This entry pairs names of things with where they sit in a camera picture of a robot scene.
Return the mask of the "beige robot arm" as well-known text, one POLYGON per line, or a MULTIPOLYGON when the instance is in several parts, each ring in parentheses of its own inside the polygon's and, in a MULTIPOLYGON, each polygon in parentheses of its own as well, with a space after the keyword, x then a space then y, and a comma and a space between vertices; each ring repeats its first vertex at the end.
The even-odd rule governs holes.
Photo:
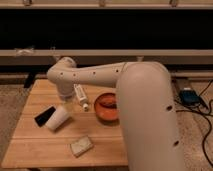
POLYGON ((64 57, 47 72, 63 100, 76 84, 112 87, 129 171, 186 171, 171 76, 159 62, 121 62, 78 68, 64 57))

